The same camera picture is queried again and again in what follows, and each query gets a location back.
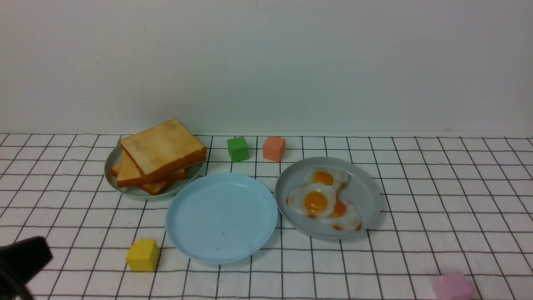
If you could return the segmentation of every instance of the black object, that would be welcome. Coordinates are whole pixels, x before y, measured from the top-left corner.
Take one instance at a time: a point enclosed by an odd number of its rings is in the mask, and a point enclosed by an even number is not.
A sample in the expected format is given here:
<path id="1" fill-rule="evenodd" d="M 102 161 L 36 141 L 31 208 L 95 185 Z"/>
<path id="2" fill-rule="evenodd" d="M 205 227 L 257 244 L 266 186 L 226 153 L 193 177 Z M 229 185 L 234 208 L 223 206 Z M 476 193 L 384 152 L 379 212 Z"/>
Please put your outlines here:
<path id="1" fill-rule="evenodd" d="M 19 296 L 33 300 L 26 284 L 52 260 L 42 236 L 35 236 L 0 248 L 0 300 Z"/>

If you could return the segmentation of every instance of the pink cube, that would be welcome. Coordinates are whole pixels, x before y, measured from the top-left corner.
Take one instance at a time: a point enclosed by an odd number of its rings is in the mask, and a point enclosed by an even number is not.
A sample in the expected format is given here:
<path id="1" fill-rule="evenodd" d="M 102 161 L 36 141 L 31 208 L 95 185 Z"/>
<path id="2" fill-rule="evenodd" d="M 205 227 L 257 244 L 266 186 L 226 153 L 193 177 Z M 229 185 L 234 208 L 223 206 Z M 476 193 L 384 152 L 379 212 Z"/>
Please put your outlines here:
<path id="1" fill-rule="evenodd" d="M 433 291 L 438 300 L 470 300 L 474 294 L 472 286 L 461 272 L 439 276 Z"/>
<path id="2" fill-rule="evenodd" d="M 263 158 L 280 162 L 285 154 L 285 139 L 268 136 L 263 144 Z"/>

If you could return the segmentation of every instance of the stack of toast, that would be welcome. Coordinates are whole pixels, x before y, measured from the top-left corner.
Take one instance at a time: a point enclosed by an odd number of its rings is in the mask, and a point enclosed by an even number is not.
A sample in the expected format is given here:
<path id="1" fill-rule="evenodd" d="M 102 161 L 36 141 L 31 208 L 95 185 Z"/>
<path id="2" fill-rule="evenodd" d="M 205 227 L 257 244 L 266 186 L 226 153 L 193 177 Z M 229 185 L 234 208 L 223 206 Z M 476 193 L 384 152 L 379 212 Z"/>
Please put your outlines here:
<path id="1" fill-rule="evenodd" d="M 120 162 L 111 168 L 119 188 L 136 186 L 159 195 L 185 170 L 206 160 L 207 148 L 177 119 L 118 141 Z"/>

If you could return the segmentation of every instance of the foam block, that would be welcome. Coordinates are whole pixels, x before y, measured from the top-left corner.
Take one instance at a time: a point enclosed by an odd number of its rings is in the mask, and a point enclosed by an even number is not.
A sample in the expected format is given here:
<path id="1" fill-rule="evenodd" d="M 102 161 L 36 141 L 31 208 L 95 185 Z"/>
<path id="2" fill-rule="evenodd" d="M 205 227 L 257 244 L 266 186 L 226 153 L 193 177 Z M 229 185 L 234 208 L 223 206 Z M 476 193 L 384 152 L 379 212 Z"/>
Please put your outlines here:
<path id="1" fill-rule="evenodd" d="M 133 243 L 126 261 L 133 272 L 155 272 L 159 261 L 159 247 L 156 240 L 143 239 Z"/>
<path id="2" fill-rule="evenodd" d="M 285 139 L 268 136 L 263 144 L 263 158 L 280 162 L 285 154 Z"/>
<path id="3" fill-rule="evenodd" d="M 228 153 L 232 162 L 244 161 L 250 158 L 248 144 L 244 137 L 237 137 L 228 140 Z"/>
<path id="4" fill-rule="evenodd" d="M 438 300 L 470 300 L 474 295 L 472 286 L 461 272 L 439 276 L 433 291 Z"/>

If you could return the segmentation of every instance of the egg yolk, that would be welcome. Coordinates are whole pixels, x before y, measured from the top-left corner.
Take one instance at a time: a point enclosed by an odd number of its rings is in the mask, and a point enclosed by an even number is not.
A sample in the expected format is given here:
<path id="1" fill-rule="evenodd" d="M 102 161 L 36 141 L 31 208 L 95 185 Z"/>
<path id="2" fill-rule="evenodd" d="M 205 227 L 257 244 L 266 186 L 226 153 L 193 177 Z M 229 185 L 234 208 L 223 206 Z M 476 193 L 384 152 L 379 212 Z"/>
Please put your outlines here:
<path id="1" fill-rule="evenodd" d="M 333 209 L 332 214 L 329 216 L 331 218 L 340 218 L 344 216 L 344 213 L 346 213 L 346 205 L 344 205 L 341 201 L 337 201 L 335 203 L 335 208 Z"/>
<path id="2" fill-rule="evenodd" d="M 304 205 L 309 212 L 321 212 L 326 209 L 328 199 L 323 193 L 312 191 L 305 195 Z"/>
<path id="3" fill-rule="evenodd" d="M 324 172 L 324 171 L 318 171 L 313 174 L 313 182 L 314 183 L 322 183 L 324 185 L 332 185 L 333 184 L 333 176 L 331 174 Z"/>
<path id="4" fill-rule="evenodd" d="M 344 230 L 344 227 L 342 227 L 342 226 L 339 225 L 339 224 L 333 224 L 332 227 L 333 227 L 333 229 L 335 229 L 335 230 L 337 230 L 337 231 Z"/>

